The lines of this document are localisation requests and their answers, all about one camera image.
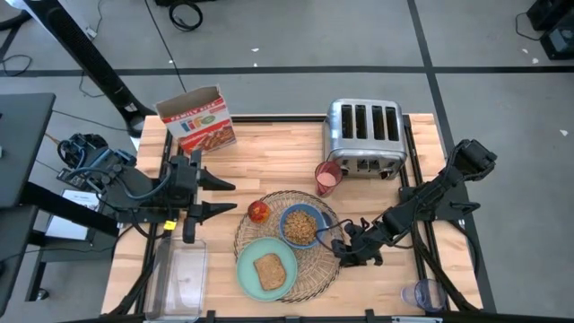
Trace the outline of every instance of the cereal box graphic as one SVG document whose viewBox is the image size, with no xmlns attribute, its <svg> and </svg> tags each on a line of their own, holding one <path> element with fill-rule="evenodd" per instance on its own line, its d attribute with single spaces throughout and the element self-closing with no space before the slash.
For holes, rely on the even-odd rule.
<svg viewBox="0 0 574 323">
<path fill-rule="evenodd" d="M 230 113 L 217 86 L 193 90 L 155 108 L 186 153 L 210 152 L 235 143 Z"/>
</svg>

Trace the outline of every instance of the toast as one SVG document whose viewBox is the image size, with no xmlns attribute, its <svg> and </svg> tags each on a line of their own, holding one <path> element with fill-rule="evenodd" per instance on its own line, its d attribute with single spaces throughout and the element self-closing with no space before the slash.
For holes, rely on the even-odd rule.
<svg viewBox="0 0 574 323">
<path fill-rule="evenodd" d="M 264 291 L 272 291 L 285 283 L 287 275 L 279 256 L 272 253 L 266 254 L 254 261 L 253 265 L 255 265 L 259 283 Z"/>
</svg>

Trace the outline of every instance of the silver toaster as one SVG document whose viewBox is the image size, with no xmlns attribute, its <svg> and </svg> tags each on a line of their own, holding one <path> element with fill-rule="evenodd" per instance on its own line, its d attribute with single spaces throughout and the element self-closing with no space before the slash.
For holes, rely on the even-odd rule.
<svg viewBox="0 0 574 323">
<path fill-rule="evenodd" d="M 387 100 L 340 99 L 323 124 L 323 157 L 344 176 L 394 179 L 406 160 L 401 107 Z"/>
</svg>

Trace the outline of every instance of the butcher block tabletop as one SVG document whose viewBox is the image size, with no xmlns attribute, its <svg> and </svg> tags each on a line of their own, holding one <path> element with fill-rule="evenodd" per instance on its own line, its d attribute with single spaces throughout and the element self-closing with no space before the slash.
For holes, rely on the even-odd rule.
<svg viewBox="0 0 574 323">
<path fill-rule="evenodd" d="M 414 141 L 425 180 L 433 179 L 445 163 L 439 133 L 431 114 L 410 115 Z M 237 143 L 204 154 L 203 166 L 216 177 L 233 183 L 235 191 L 201 191 L 197 201 L 236 203 L 237 208 L 196 227 L 196 238 L 208 249 L 204 311 L 217 317 L 363 316 L 366 309 L 376 315 L 417 315 L 421 310 L 401 300 L 401 289 L 418 280 L 411 249 L 381 248 L 383 266 L 342 268 L 335 282 L 321 295 L 301 303 L 260 302 L 242 292 L 236 278 L 233 241 L 240 219 L 249 204 L 280 190 L 299 190 L 315 195 L 314 170 L 322 162 L 320 122 L 236 122 Z M 137 154 L 137 168 L 157 177 L 166 128 L 158 117 L 148 117 Z M 409 182 L 414 185 L 410 161 Z M 399 177 L 394 180 L 345 178 L 323 201 L 339 220 L 361 217 L 371 221 L 398 203 Z M 482 307 L 465 236 L 450 224 L 433 224 L 444 271 L 460 292 L 476 307 Z M 180 236 L 178 224 L 174 236 Z M 146 239 L 131 230 L 117 243 L 102 313 L 114 309 L 142 270 Z M 409 236 L 399 243 L 411 244 Z M 427 274 L 432 277 L 427 267 Z"/>
</svg>

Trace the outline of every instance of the gray floor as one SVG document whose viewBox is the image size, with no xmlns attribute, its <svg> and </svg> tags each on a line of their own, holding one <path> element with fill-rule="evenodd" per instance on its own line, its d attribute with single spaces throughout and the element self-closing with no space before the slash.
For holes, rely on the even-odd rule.
<svg viewBox="0 0 574 323">
<path fill-rule="evenodd" d="M 159 34 L 140 0 L 103 0 L 95 41 L 115 68 L 172 68 Z M 574 65 L 553 62 L 540 45 L 514 32 L 514 16 L 532 0 L 417 0 L 435 66 Z M 77 0 L 95 26 L 96 2 Z M 317 65 L 422 66 L 409 7 L 404 0 L 218 0 L 200 4 L 204 25 L 181 33 L 165 9 L 152 6 L 179 67 Z M 12 16 L 0 1 L 0 20 Z M 521 30 L 533 31 L 526 20 Z M 0 43 L 7 31 L 0 32 Z M 35 22 L 18 32 L 7 56 L 34 58 L 34 70 L 77 70 L 59 44 Z M 10 68 L 17 69 L 20 62 Z M 181 93 L 176 76 L 124 76 L 144 104 Z M 574 202 L 573 74 L 439 74 L 439 90 L 455 140 L 477 138 L 499 155 L 495 172 L 468 186 L 484 259 L 499 312 L 574 318 L 570 230 Z M 398 101 L 404 112 L 435 113 L 425 74 L 184 75 L 188 89 L 219 84 L 232 113 L 324 113 L 342 97 Z M 81 95 L 79 77 L 0 77 L 0 93 L 53 92 L 55 109 L 122 127 L 105 99 Z M 86 80 L 85 88 L 98 90 Z M 564 136 L 561 130 L 570 131 Z M 134 152 L 125 133 L 54 115 L 48 133 L 99 133 L 114 148 Z M 39 160 L 61 168 L 45 140 Z M 55 173 L 39 164 L 32 180 L 59 192 Z M 25 258 L 13 298 L 0 322 L 62 321 L 99 314 L 109 261 L 48 266 L 44 287 L 52 297 L 25 303 L 33 254 Z"/>
</svg>

